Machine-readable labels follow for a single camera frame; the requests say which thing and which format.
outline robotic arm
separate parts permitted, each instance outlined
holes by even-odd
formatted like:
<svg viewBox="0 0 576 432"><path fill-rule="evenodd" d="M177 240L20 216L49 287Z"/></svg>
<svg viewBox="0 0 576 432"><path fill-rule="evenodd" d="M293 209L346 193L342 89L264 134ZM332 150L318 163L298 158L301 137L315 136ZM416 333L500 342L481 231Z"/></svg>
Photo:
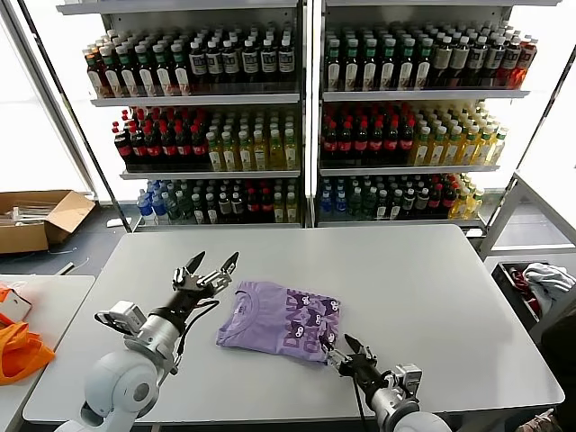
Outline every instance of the robotic arm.
<svg viewBox="0 0 576 432"><path fill-rule="evenodd" d="M57 432L129 431L136 419L154 407L160 385L168 374L178 373L188 330L219 303L200 301L214 297L232 282L230 275L239 257L237 252L220 270L199 276L194 273L204 255L202 252L174 271L172 299L166 306L154 309L147 319L138 306L128 301L119 301L111 310L94 316L122 333L127 349L98 361L85 383L86 402L80 410L82 423L69 421ZM205 307L186 325L194 309Z"/></svg>
<svg viewBox="0 0 576 432"><path fill-rule="evenodd" d="M352 377L364 392L366 405L376 414L381 432L450 432L439 416L420 411L416 393L422 371L417 366L398 364L393 370L380 373L370 347L349 335L344 337L354 354L335 349L324 336L319 339L328 362L340 375Z"/></svg>

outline bottle label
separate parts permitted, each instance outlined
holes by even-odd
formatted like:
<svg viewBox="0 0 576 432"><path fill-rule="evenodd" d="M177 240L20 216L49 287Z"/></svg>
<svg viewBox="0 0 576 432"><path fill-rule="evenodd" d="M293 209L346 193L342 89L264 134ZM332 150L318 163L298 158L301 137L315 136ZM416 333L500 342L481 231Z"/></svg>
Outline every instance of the bottle label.
<svg viewBox="0 0 576 432"><path fill-rule="evenodd" d="M428 78L428 71L430 70L430 64L428 62L420 63L418 65L418 70L416 71L416 81L414 82L414 90L421 90L426 85L426 79Z"/></svg>
<svg viewBox="0 0 576 432"><path fill-rule="evenodd" d="M180 93L182 96L190 95L190 83L188 82L188 72L184 68L176 69L176 79L178 80L178 86L180 87Z"/></svg>
<svg viewBox="0 0 576 432"><path fill-rule="evenodd" d="M413 141L411 139L410 140L401 139L400 140L400 148L402 150L410 150L410 149L412 149L412 143L413 143Z"/></svg>
<svg viewBox="0 0 576 432"><path fill-rule="evenodd" d="M400 206L399 205L393 206L392 209L390 210L390 220L395 221L398 218L399 214L400 214Z"/></svg>
<svg viewBox="0 0 576 432"><path fill-rule="evenodd" d="M424 165L424 158L428 153L428 146L418 146L418 150L416 150L416 160L414 161L415 167L420 167Z"/></svg>
<svg viewBox="0 0 576 432"><path fill-rule="evenodd" d="M140 78L142 78L142 84L144 84L144 90L146 90L146 95L148 95L148 97L153 97L154 82L152 81L152 74L150 74L150 71L142 69L140 71Z"/></svg>
<svg viewBox="0 0 576 432"><path fill-rule="evenodd" d="M243 52L242 62L244 63L244 72L247 74L257 74L259 72L256 52Z"/></svg>
<svg viewBox="0 0 576 432"><path fill-rule="evenodd" d="M484 66L484 60L486 59L487 49L471 48L470 54L468 54L468 65L469 69L482 69Z"/></svg>
<svg viewBox="0 0 576 432"><path fill-rule="evenodd" d="M376 72L376 65L374 63L367 63L364 65L364 79L362 80L362 91L369 92L374 87L374 73Z"/></svg>
<svg viewBox="0 0 576 432"><path fill-rule="evenodd" d="M392 81L392 72L394 72L393 63L384 63L382 65L382 73L380 74L380 90L390 89L390 82Z"/></svg>
<svg viewBox="0 0 576 432"><path fill-rule="evenodd" d="M278 57L276 51L261 51L262 71L265 74L273 74L278 70Z"/></svg>
<svg viewBox="0 0 576 432"><path fill-rule="evenodd" d="M398 141L395 139L384 140L384 150L394 151L398 146Z"/></svg>
<svg viewBox="0 0 576 432"><path fill-rule="evenodd" d="M368 143L368 148L370 149L370 151L380 151L380 149L382 148L382 142L381 141L370 141Z"/></svg>
<svg viewBox="0 0 576 432"><path fill-rule="evenodd" d="M237 74L240 71L238 53L236 51L222 52L222 61L224 62L224 72L227 74Z"/></svg>
<svg viewBox="0 0 576 432"><path fill-rule="evenodd" d="M164 95L170 96L172 95L172 83L170 83L170 75L166 69L158 69L158 79L160 80L160 85L162 86L162 90L164 91Z"/></svg>
<svg viewBox="0 0 576 432"><path fill-rule="evenodd" d="M122 78L124 78L124 83L126 83L126 88L128 89L128 94L131 97L138 97L138 88L136 87L136 80L131 70L123 70Z"/></svg>
<svg viewBox="0 0 576 432"><path fill-rule="evenodd" d="M446 149L446 154L444 156L444 165L454 164L454 157L456 156L457 150L458 146L448 146L448 148Z"/></svg>
<svg viewBox="0 0 576 432"><path fill-rule="evenodd" d="M206 54L206 64L208 65L208 72L210 75L219 75L224 72L222 65L222 55L218 52L216 54Z"/></svg>
<svg viewBox="0 0 576 432"><path fill-rule="evenodd" d="M386 207L378 207L378 209L376 210L376 220L383 221L385 214L386 214Z"/></svg>
<svg viewBox="0 0 576 432"><path fill-rule="evenodd" d="M212 225L218 223L218 213L215 210L208 210L208 217Z"/></svg>
<svg viewBox="0 0 576 432"><path fill-rule="evenodd" d="M250 152L248 150L240 151L240 159L242 160L242 170L252 171L252 162L250 161Z"/></svg>
<svg viewBox="0 0 576 432"><path fill-rule="evenodd" d="M256 171L266 171L266 156L264 151L256 150L254 152L254 159L256 160Z"/></svg>
<svg viewBox="0 0 576 432"><path fill-rule="evenodd" d="M194 217L196 218L196 223L202 225L204 223L204 213L202 210L194 210Z"/></svg>
<svg viewBox="0 0 576 432"><path fill-rule="evenodd" d="M233 151L225 151L224 152L224 160L226 161L226 168L229 171L236 171L236 162L234 161L234 152Z"/></svg>
<svg viewBox="0 0 576 432"><path fill-rule="evenodd" d="M338 78L340 76L340 65L333 63L328 66L328 90L335 92L338 90Z"/></svg>
<svg viewBox="0 0 576 432"><path fill-rule="evenodd" d="M356 150L356 151L364 151L364 150L366 150L367 147L368 147L368 141L354 141L354 150Z"/></svg>
<svg viewBox="0 0 576 432"><path fill-rule="evenodd" d="M476 144L469 144L464 149L464 154L462 156L462 165L470 165L474 151L476 150Z"/></svg>
<svg viewBox="0 0 576 432"><path fill-rule="evenodd" d="M210 161L212 162L212 168L214 171L221 171L222 170L222 163L220 161L220 153L217 151L210 152Z"/></svg>
<svg viewBox="0 0 576 432"><path fill-rule="evenodd" d="M488 49L488 55L486 56L484 67L487 69L498 69L503 57L504 49Z"/></svg>
<svg viewBox="0 0 576 432"><path fill-rule="evenodd" d="M440 156L442 156L442 151L444 151L444 146L436 146L432 150L432 157L430 158L430 165L437 166L440 163Z"/></svg>
<svg viewBox="0 0 576 432"><path fill-rule="evenodd" d="M274 222L284 223L284 210L274 209Z"/></svg>
<svg viewBox="0 0 576 432"><path fill-rule="evenodd" d="M358 72L358 65L351 63L346 66L346 80L344 82L344 90L346 92L354 91L356 87L356 73Z"/></svg>
<svg viewBox="0 0 576 432"><path fill-rule="evenodd" d="M283 74L290 74L294 71L294 51L291 49L288 52L280 51L278 53L280 59L280 72Z"/></svg>
<svg viewBox="0 0 576 432"><path fill-rule="evenodd" d="M452 49L440 49L436 48L436 55L434 56L433 67L434 69L446 69L448 68L448 63L450 62L450 56L452 56Z"/></svg>
<svg viewBox="0 0 576 432"><path fill-rule="evenodd" d="M412 75L412 64L403 63L400 66L400 76L398 77L398 90L406 90L410 85L410 75Z"/></svg>
<svg viewBox="0 0 576 432"><path fill-rule="evenodd" d="M504 58L502 59L500 67L503 69L515 68L520 57L520 52L522 52L522 49L506 49L506 53L504 54Z"/></svg>
<svg viewBox="0 0 576 432"><path fill-rule="evenodd" d="M192 73L197 76L206 75L208 68L206 67L206 57L203 54L190 54L190 65L192 66Z"/></svg>
<svg viewBox="0 0 576 432"><path fill-rule="evenodd" d="M113 70L107 70L106 78L108 78L108 82L110 83L110 87L114 93L114 97L122 97L122 86L120 85L120 80L118 79L116 72Z"/></svg>

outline white cloth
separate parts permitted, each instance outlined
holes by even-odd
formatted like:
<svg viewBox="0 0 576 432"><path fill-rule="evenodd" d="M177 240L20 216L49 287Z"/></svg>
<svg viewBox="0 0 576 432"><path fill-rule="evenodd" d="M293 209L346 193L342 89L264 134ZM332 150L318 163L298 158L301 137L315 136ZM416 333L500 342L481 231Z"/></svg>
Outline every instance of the white cloth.
<svg viewBox="0 0 576 432"><path fill-rule="evenodd" d="M533 263L523 273L530 291L534 294L542 316L576 284L576 278L566 273L564 267Z"/></svg>

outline cartoon print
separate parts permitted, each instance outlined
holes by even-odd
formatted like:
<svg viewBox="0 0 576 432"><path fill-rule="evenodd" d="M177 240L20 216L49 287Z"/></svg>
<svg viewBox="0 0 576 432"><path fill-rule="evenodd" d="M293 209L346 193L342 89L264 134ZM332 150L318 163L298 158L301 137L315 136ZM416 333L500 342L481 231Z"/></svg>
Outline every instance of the cartoon print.
<svg viewBox="0 0 576 432"><path fill-rule="evenodd" d="M336 300L326 299L326 300L321 301L321 303L326 308L326 312L324 313L325 317L327 317L328 315L332 315L333 313L338 312L339 306L338 306L338 302Z"/></svg>
<svg viewBox="0 0 576 432"><path fill-rule="evenodd" d="M306 322L306 326L308 327L317 327L322 322L322 315L316 312L314 309L308 308L308 313L310 314L310 318L308 322Z"/></svg>
<svg viewBox="0 0 576 432"><path fill-rule="evenodd" d="M302 309L304 306L310 305L310 296L304 294L292 294L292 297L297 301L296 309Z"/></svg>
<svg viewBox="0 0 576 432"><path fill-rule="evenodd" d="M301 338L304 335L304 326L300 322L291 321L290 327L292 327L292 329L290 330L289 336Z"/></svg>

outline white table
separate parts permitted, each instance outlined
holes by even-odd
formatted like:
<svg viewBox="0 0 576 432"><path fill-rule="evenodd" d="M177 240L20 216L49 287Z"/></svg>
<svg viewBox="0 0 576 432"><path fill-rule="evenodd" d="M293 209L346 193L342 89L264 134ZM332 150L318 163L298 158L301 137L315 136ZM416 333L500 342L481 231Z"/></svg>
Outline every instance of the white table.
<svg viewBox="0 0 576 432"><path fill-rule="evenodd" d="M24 409L31 422L76 419L83 377L122 337L94 321L118 300L148 312L171 296L176 266L199 251L211 271L239 251L235 282L274 281L342 301L340 330L370 345L382 370L424 371L433 412L548 406L563 392L498 286L456 226L252 229L131 234L101 272ZM216 346L234 290L188 335L177 377L143 423L358 417L349 379L289 357Z"/></svg>
<svg viewBox="0 0 576 432"><path fill-rule="evenodd" d="M55 350L70 321L90 291L93 276L30 276L0 274L0 282L18 283L16 291L32 303L26 317L30 331L40 333L42 341ZM56 352L53 363L60 361ZM0 430L17 430L22 408L41 371L11 385L0 386Z"/></svg>

